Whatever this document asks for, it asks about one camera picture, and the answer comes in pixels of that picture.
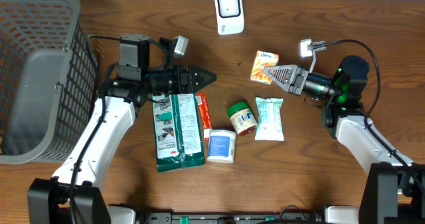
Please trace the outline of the white round tub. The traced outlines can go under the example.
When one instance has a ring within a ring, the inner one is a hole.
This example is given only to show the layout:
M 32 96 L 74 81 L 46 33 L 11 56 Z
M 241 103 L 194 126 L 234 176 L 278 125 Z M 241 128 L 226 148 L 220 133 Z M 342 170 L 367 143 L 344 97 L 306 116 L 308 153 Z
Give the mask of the white round tub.
M 236 133 L 228 130 L 211 130 L 207 160 L 224 164 L 234 162 Z

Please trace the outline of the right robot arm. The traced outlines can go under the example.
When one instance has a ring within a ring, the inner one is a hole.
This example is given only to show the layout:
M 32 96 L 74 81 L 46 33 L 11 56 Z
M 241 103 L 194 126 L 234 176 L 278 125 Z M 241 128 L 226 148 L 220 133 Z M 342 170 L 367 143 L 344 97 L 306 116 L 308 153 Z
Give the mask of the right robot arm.
M 346 56 L 333 78 L 298 65 L 267 66 L 264 74 L 290 94 L 323 101 L 323 125 L 367 175 L 358 207 L 329 205 L 325 223 L 423 223 L 424 166 L 400 153 L 375 127 L 361 104 L 368 62 Z

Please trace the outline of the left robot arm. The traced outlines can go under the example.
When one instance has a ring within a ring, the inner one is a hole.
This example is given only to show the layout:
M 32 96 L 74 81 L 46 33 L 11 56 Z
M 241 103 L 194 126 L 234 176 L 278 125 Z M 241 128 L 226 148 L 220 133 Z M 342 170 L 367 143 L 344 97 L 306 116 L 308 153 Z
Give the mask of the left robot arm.
M 35 179 L 28 191 L 31 223 L 143 223 L 124 204 L 107 205 L 102 196 L 115 152 L 146 102 L 153 105 L 158 171 L 205 163 L 195 94 L 216 80 L 196 65 L 176 65 L 188 39 L 154 41 L 123 35 L 115 78 L 100 80 L 94 112 L 76 146 L 50 179 Z

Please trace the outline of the orange Kleenex tissue pack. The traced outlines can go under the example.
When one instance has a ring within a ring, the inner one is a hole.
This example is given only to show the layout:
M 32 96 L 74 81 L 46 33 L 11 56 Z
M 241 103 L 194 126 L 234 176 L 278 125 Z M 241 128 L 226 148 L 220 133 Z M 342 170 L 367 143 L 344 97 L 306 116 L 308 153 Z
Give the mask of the orange Kleenex tissue pack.
M 272 79 L 264 74 L 264 68 L 267 66 L 276 66 L 278 61 L 279 55 L 277 54 L 257 51 L 250 74 L 250 80 L 270 85 L 272 83 Z

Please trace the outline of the red snack package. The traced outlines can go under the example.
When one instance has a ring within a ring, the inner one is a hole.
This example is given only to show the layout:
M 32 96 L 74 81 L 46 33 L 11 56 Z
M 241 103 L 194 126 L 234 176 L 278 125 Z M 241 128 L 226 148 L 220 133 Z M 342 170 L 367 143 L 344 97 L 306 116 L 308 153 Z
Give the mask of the red snack package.
M 199 108 L 199 114 L 201 115 L 201 119 L 203 121 L 203 137 L 205 140 L 209 140 L 210 131 L 213 129 L 213 127 L 211 121 L 211 114 L 207 102 L 207 96 L 205 93 L 198 93 L 195 94 L 195 98 Z

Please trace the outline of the green lid jar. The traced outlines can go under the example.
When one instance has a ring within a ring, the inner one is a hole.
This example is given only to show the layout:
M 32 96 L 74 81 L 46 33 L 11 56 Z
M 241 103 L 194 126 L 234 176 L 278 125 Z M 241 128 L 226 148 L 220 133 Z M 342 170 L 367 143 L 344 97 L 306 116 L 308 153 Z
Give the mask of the green lid jar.
M 228 117 L 236 131 L 236 134 L 243 136 L 254 131 L 258 123 L 245 101 L 237 102 L 227 109 Z

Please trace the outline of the green white wipes pack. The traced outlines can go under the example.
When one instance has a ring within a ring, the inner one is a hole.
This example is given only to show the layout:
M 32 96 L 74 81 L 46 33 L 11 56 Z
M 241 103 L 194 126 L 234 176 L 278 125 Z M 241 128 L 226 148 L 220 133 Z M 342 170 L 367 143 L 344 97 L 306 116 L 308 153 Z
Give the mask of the green white wipes pack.
M 283 98 L 256 97 L 258 126 L 255 140 L 284 141 L 282 117 L 280 114 L 283 102 Z

